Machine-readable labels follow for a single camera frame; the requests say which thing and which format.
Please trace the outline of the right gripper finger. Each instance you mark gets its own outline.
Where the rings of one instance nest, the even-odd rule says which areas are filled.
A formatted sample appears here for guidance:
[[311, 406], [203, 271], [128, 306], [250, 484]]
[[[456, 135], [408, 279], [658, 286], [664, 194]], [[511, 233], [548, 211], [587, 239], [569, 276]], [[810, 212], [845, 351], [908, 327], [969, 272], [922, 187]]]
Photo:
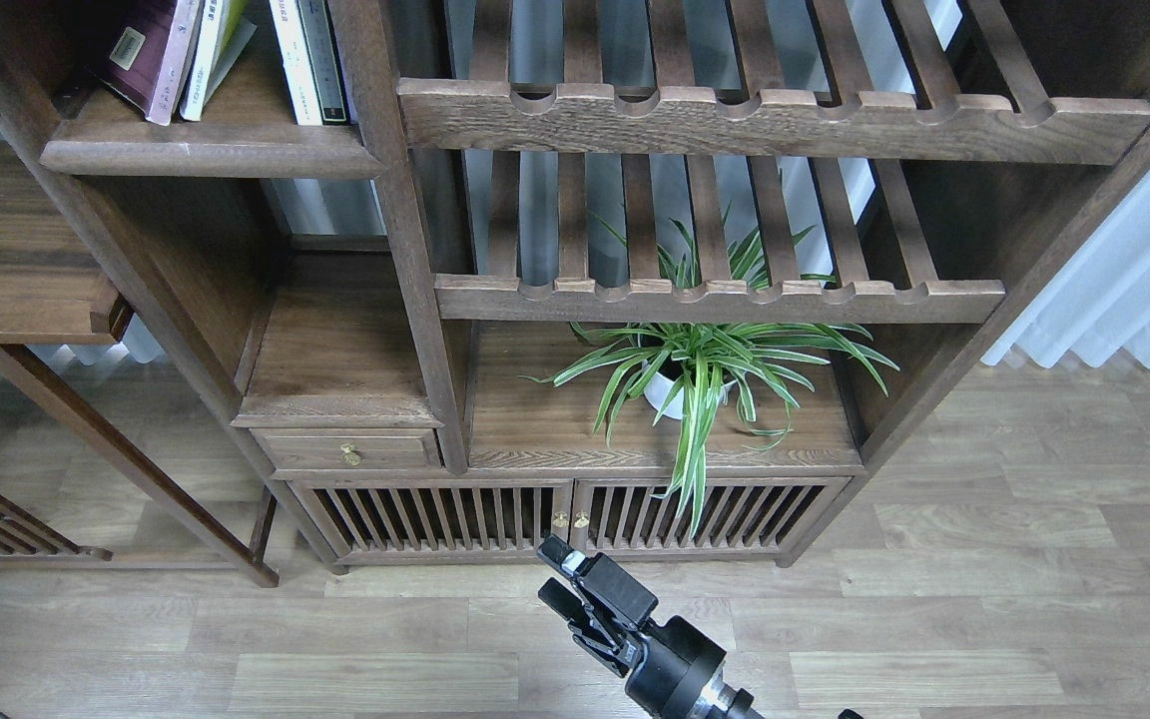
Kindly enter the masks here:
[[542, 561], [560, 573], [567, 581], [576, 581], [586, 574], [588, 556], [557, 535], [549, 535], [544, 538], [538, 546], [537, 554]]
[[538, 590], [539, 601], [549, 609], [555, 611], [561, 617], [567, 627], [574, 634], [585, 634], [589, 625], [589, 614], [584, 601], [576, 592], [572, 592], [562, 582], [555, 578], [549, 578]]

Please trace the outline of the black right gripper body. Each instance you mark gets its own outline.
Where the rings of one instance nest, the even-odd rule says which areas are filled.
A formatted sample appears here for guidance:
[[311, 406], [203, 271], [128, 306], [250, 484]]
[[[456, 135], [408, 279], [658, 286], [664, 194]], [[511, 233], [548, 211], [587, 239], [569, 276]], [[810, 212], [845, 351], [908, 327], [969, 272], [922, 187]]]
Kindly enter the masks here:
[[572, 638], [613, 674], [627, 676], [644, 653], [642, 628], [658, 605], [654, 592], [603, 552], [589, 558], [572, 551], [565, 576], [576, 596]]

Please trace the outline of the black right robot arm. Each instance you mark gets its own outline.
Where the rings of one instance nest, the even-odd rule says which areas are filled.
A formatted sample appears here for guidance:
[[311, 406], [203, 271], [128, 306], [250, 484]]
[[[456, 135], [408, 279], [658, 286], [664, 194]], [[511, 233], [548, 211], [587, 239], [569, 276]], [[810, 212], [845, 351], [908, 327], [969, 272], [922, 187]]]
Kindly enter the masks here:
[[758, 718], [753, 695], [723, 681], [726, 652], [693, 624], [651, 619], [651, 592], [603, 552], [593, 558], [549, 535], [537, 550], [569, 579], [549, 579], [539, 599], [569, 625], [572, 640], [624, 678], [624, 693], [653, 718]]

